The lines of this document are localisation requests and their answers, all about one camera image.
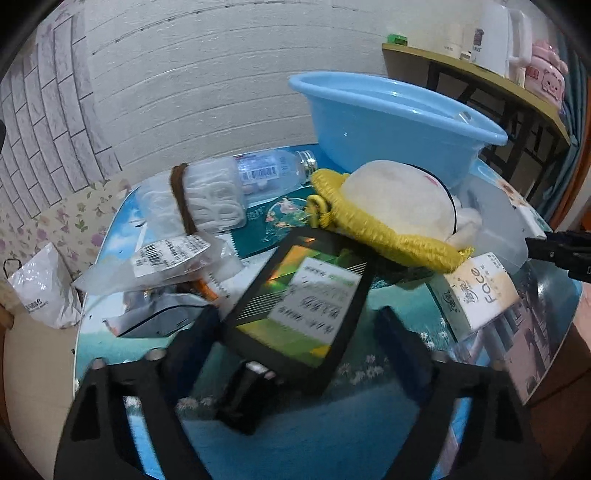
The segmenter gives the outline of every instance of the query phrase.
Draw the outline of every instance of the brown rubber band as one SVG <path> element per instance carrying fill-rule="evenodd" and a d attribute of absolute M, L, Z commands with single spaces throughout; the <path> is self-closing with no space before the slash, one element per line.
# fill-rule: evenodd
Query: brown rubber band
<path fill-rule="evenodd" d="M 183 186 L 183 175 L 187 166 L 186 163 L 181 163 L 180 165 L 173 167 L 170 171 L 170 189 L 173 191 L 174 199 L 177 201 L 178 211 L 183 220 L 185 233 L 187 235 L 194 235 L 197 233 L 197 227 L 195 226 L 195 221 L 191 216 L 191 212 L 189 212 Z"/>

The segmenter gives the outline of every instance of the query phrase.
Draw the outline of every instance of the blue plastic basin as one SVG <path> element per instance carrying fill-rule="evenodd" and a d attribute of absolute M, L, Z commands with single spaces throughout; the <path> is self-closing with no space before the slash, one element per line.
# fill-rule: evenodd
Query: blue plastic basin
<path fill-rule="evenodd" d="M 451 188 L 485 145 L 507 142 L 503 129 L 481 113 L 409 83 L 310 72 L 292 76 L 289 84 L 309 100 L 320 146 L 347 171 L 395 160 L 422 167 Z"/>

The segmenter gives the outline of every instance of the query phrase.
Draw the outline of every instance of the blue tablecloth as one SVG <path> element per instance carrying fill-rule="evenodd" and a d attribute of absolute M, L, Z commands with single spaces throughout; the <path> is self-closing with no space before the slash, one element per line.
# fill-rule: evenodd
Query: blue tablecloth
<path fill-rule="evenodd" d="M 339 170 L 318 145 L 312 150 L 320 167 Z M 472 174 L 510 191 L 494 171 L 477 161 Z M 134 193 L 115 216 L 99 260 L 106 255 L 129 258 L 140 236 L 142 213 Z M 153 237 L 144 232 L 143 244 Z M 246 259 L 242 287 L 270 256 Z M 541 381 L 564 339 L 576 311 L 580 286 L 566 272 L 544 262 L 528 261 L 514 276 L 521 301 L 461 344 L 455 344 L 440 310 L 424 284 L 396 286 L 376 279 L 366 309 L 325 394 L 313 401 L 294 401 L 267 417 L 253 436 L 246 437 L 212 420 L 213 404 L 240 359 L 216 345 L 190 398 L 177 411 L 185 431 L 214 479 L 379 479 L 404 443 L 418 413 L 402 391 L 388 359 L 373 337 L 372 312 L 390 305 L 406 327 L 418 332 L 432 349 L 449 351 L 458 361 L 486 365 L 504 359 L 519 394 L 525 400 Z M 122 294 L 89 296 L 76 348 L 74 383 L 93 358 L 110 363 L 140 358 L 150 348 L 166 346 L 171 338 L 116 338 L 102 319 L 122 313 Z M 461 440 L 469 403 L 459 403 L 452 422 L 453 444 Z M 141 406 L 128 400 L 129 421 L 146 473 L 163 478 L 147 436 Z M 433 478 L 443 476 L 449 461 L 442 459 Z"/>

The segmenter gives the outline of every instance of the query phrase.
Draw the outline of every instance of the wall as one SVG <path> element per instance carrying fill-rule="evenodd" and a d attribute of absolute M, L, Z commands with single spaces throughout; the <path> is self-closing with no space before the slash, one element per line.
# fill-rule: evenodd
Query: wall
<path fill-rule="evenodd" d="M 138 177 L 186 159 L 314 141 L 291 74 L 385 74 L 379 45 L 388 33 L 437 48 L 448 23 L 475 25 L 480 14 L 480 2 L 466 0 L 107 3 L 85 4 L 91 81 L 117 157 Z M 534 24 L 548 36 L 543 17 Z"/>
<path fill-rule="evenodd" d="M 536 37 L 551 37 L 527 0 Z M 85 0 L 46 19 L 2 81 L 0 206 L 25 222 L 121 169 L 135 182 L 211 155 L 315 140 L 305 70 L 385 74 L 380 44 L 437 49 L 470 0 Z"/>

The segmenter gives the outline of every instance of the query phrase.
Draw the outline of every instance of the table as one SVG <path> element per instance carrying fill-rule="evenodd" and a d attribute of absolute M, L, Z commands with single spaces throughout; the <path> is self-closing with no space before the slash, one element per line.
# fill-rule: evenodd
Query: table
<path fill-rule="evenodd" d="M 337 169 L 318 145 L 290 148 L 312 150 L 320 167 Z M 483 162 L 474 164 L 472 174 L 504 188 L 513 202 L 526 205 Z M 230 237 L 224 238 L 231 243 Z M 113 219 L 99 261 L 108 255 L 128 258 L 136 248 L 151 240 L 135 195 L 131 193 Z M 245 269 L 222 283 L 230 303 L 239 298 L 271 253 L 266 251 L 245 259 Z M 373 337 L 371 312 L 392 306 L 406 327 L 419 332 L 427 346 L 448 351 L 457 360 L 488 364 L 491 359 L 504 359 L 525 401 L 541 381 L 566 335 L 579 302 L 580 285 L 553 264 L 538 261 L 526 263 L 514 276 L 514 282 L 521 301 L 477 335 L 456 344 L 427 286 L 415 284 L 403 288 L 376 278 L 367 308 L 322 397 L 290 404 L 267 417 L 251 437 L 231 431 L 212 420 L 212 405 L 240 359 L 217 344 L 191 397 L 179 402 L 177 412 L 214 478 L 381 478 L 412 428 L 418 407 L 404 394 Z M 85 299 L 76 345 L 74 387 L 96 357 L 104 357 L 110 363 L 133 361 L 150 348 L 170 342 L 172 337 L 114 337 L 102 319 L 123 313 L 122 300 L 122 293 Z M 162 478 L 147 437 L 141 406 L 133 398 L 126 403 L 146 473 Z M 434 479 L 451 468 L 468 411 L 469 400 L 461 401 Z"/>
<path fill-rule="evenodd" d="M 509 138 L 513 141 L 513 147 L 511 148 L 507 162 L 504 162 L 503 159 L 496 155 L 496 147 L 484 149 L 482 152 L 488 162 L 493 162 L 502 169 L 502 177 L 507 181 L 511 180 L 511 176 L 515 172 L 521 154 L 526 148 L 526 143 L 532 127 L 534 126 L 534 121 L 540 119 L 543 123 L 548 125 L 554 137 L 554 141 L 549 149 L 546 162 L 543 162 L 542 171 L 538 175 L 534 187 L 531 189 L 532 196 L 538 185 L 541 183 L 543 174 L 550 164 L 563 158 L 564 152 L 559 151 L 558 154 L 556 154 L 559 140 L 564 141 L 566 144 L 570 144 L 570 135 L 560 119 L 556 108 L 533 93 L 518 86 L 509 79 L 483 69 L 469 61 L 454 59 L 447 55 L 422 50 L 420 48 L 392 43 L 382 44 L 382 51 L 386 60 L 391 54 L 403 54 L 428 61 L 429 68 L 426 86 L 429 90 L 437 90 L 441 73 L 466 82 L 466 89 L 457 99 L 461 103 L 466 103 L 476 89 L 483 90 L 496 98 L 505 100 L 505 110 L 499 121 L 499 124 L 503 129 L 508 129 L 509 122 L 517 111 L 523 113 L 523 122 L 521 123 L 519 132 L 515 132 L 513 135 L 511 132 L 509 133 Z M 390 78 L 396 78 L 397 73 L 393 69 L 389 69 L 388 76 Z M 540 140 L 537 138 L 535 144 L 538 147 L 539 143 Z"/>

